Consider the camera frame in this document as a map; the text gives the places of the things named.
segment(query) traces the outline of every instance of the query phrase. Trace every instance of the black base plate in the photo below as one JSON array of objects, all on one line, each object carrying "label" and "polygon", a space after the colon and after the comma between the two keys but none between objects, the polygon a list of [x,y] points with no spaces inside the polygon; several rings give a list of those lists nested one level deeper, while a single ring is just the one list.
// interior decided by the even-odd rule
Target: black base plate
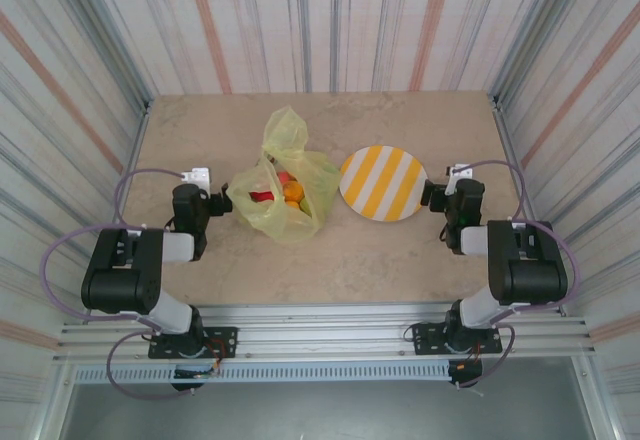
[{"label": "black base plate", "polygon": [[[444,332],[445,323],[417,323],[411,326],[413,347],[416,355],[450,355],[452,352],[445,346],[447,336]],[[475,349],[480,344],[480,355],[483,353],[501,353],[502,343],[497,329],[476,330],[467,329],[473,339],[468,345],[458,345],[457,350]]]},{"label": "black base plate", "polygon": [[[238,345],[238,328],[237,327],[204,327],[205,337],[217,338],[224,343],[225,355],[220,354],[220,344],[218,342],[211,342],[213,350],[218,355],[218,358],[235,358],[236,347]],[[162,342],[150,342],[149,344],[149,358],[151,359],[191,359],[192,357],[185,357],[180,355],[177,351],[166,351],[160,347]],[[204,348],[202,353],[195,358],[214,358],[211,350]]]}]

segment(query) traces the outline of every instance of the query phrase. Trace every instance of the yellow plastic bag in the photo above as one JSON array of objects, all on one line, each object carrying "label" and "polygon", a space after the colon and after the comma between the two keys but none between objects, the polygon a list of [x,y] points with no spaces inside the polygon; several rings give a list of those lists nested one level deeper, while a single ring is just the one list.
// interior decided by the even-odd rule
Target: yellow plastic bag
[{"label": "yellow plastic bag", "polygon": [[[305,152],[307,124],[291,107],[277,110],[264,129],[258,164],[237,174],[227,190],[233,209],[254,228],[281,243],[313,236],[325,223],[340,184],[340,171],[321,152]],[[311,216],[285,204],[282,185],[271,163],[294,175],[304,188]],[[249,192],[271,191],[274,200],[254,202]]]}]

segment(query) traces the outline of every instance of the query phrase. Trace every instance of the white mounting bracket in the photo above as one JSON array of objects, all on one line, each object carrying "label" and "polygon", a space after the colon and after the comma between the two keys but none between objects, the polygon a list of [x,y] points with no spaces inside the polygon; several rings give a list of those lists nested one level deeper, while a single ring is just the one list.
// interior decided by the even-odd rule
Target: white mounting bracket
[{"label": "white mounting bracket", "polygon": [[207,195],[211,195],[211,176],[207,167],[196,167],[192,168],[190,172],[182,172],[182,181],[193,183],[207,192]]},{"label": "white mounting bracket", "polygon": [[453,167],[449,167],[449,183],[447,183],[447,188],[444,191],[445,195],[453,195],[453,192],[456,191],[456,183],[461,178],[473,178],[473,169],[468,168],[467,170],[463,170],[461,172],[455,172],[459,168],[464,168],[468,163],[456,163]]}]

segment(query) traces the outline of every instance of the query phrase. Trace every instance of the striped plate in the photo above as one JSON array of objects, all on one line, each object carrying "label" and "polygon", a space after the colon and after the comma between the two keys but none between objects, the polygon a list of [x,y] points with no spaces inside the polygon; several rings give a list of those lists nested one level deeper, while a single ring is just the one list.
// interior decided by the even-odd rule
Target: striped plate
[{"label": "striped plate", "polygon": [[341,171],[340,193],[363,217],[395,222],[420,209],[427,173],[404,150],[366,147],[347,158]]}]

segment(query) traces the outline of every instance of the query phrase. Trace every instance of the orange fruit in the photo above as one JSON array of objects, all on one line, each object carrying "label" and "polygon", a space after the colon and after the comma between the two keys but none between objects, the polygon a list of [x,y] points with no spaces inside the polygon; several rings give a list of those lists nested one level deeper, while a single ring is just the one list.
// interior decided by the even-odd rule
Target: orange fruit
[{"label": "orange fruit", "polygon": [[284,185],[282,185],[282,192],[284,193],[284,199],[289,202],[300,203],[300,200],[304,198],[302,185],[293,180],[285,182]]}]

